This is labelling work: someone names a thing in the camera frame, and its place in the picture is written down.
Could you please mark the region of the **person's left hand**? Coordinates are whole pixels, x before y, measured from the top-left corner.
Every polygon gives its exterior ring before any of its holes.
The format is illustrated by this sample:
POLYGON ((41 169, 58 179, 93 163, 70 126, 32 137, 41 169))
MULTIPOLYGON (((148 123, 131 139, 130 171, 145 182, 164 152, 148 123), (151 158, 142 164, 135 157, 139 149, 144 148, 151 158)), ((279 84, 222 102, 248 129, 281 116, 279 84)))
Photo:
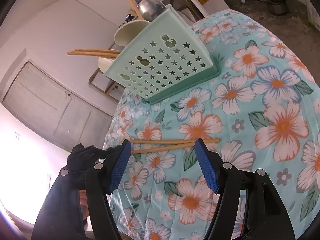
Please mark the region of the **person's left hand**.
POLYGON ((83 220, 85 220, 89 216, 87 195, 85 190, 79 190, 79 199, 80 199, 80 209, 81 209, 82 217, 83 217, 83 220))

